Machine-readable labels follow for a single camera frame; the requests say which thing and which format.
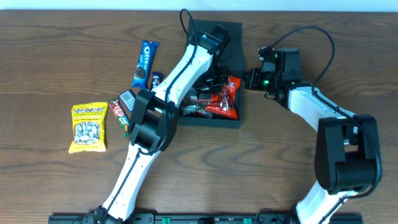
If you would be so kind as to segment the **black gift box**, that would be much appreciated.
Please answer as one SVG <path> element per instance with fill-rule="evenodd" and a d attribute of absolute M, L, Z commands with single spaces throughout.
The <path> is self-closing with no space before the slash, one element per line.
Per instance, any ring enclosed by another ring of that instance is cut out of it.
<path fill-rule="evenodd" d="M 240 22 L 226 22 L 226 21 L 209 21 L 194 19 L 195 27 L 198 30 L 210 33 L 216 25 L 221 25 L 229 30 L 231 40 L 224 50 L 220 65 L 228 67 L 230 75 L 242 78 L 243 69 L 245 66 L 243 45 L 242 45 L 242 23 Z M 183 117 L 178 119 L 179 125 L 185 126 L 204 126 L 212 128 L 229 128 L 239 129 L 243 122 L 243 83 L 240 84 L 239 89 L 235 94 L 235 104 L 238 120 L 232 119 L 208 119 L 199 117 Z"/>

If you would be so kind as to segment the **red dried fruit bag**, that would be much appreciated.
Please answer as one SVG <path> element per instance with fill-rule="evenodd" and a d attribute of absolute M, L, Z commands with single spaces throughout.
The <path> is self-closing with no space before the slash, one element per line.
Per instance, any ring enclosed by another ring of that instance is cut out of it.
<path fill-rule="evenodd" d="M 221 90 L 217 95 L 211 96 L 211 102 L 205 107 L 205 110 L 213 115 L 238 120 L 238 114 L 234 104 L 236 101 L 235 94 L 239 89 L 240 84 L 240 78 L 229 75 L 228 83 L 221 87 Z"/>

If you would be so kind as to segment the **Haribo gummy candy bag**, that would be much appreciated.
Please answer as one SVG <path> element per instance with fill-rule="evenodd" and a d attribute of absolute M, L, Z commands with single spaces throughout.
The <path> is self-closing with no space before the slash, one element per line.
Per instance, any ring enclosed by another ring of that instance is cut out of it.
<path fill-rule="evenodd" d="M 190 88 L 183 99 L 181 115 L 183 117 L 202 117 L 211 119 L 213 113 L 206 110 L 212 102 L 212 94 L 200 93 L 195 88 Z"/>

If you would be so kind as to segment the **Dairy Milk chocolate bar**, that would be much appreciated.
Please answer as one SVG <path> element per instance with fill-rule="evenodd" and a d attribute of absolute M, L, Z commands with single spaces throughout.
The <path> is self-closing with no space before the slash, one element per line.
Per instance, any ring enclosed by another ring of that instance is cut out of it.
<path fill-rule="evenodd" d="M 164 78 L 164 75 L 161 72 L 152 72 L 152 81 L 151 81 L 150 91 L 152 91 L 154 88 L 158 87 L 161 84 L 163 78 Z"/>

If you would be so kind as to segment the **blue Oreo cookie pack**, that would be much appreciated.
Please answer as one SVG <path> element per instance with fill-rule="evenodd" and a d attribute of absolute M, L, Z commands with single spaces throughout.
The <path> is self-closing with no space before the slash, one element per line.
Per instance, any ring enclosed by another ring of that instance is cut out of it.
<path fill-rule="evenodd" d="M 149 72 L 151 70 L 154 55 L 158 46 L 158 42 L 151 42 L 148 40 L 142 41 L 139 60 L 137 61 L 137 66 L 131 84 L 132 88 L 141 88 L 144 90 L 147 89 L 147 79 L 149 77 Z"/>

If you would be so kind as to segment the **yellow sunflower seed bag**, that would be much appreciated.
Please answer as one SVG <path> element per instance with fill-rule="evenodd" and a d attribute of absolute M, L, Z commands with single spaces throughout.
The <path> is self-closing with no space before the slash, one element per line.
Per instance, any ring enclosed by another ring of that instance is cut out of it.
<path fill-rule="evenodd" d="M 74 105 L 72 112 L 73 141 L 68 153 L 104 152 L 107 102 Z"/>

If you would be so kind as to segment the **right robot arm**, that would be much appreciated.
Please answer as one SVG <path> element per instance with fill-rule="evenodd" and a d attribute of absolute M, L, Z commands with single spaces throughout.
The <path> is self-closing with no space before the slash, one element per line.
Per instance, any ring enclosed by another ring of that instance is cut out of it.
<path fill-rule="evenodd" d="M 329 223 L 347 200 L 367 197 L 381 180 L 377 122 L 339 107 L 303 81 L 298 49 L 265 46 L 259 58 L 262 67 L 243 75 L 246 89 L 264 92 L 317 133 L 316 182 L 283 222 Z"/>

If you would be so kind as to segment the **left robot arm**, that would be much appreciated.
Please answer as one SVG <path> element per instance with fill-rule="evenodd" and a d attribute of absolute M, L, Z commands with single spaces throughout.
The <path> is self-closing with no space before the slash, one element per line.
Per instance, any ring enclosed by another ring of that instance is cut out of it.
<path fill-rule="evenodd" d="M 95 210 L 94 223 L 123 223 L 131 216 L 151 164 L 175 136 L 184 96 L 202 74 L 218 65 L 229 40 L 229 30 L 220 25 L 211 33 L 196 31 L 167 78 L 152 91 L 137 94 L 127 158 L 113 191 Z"/>

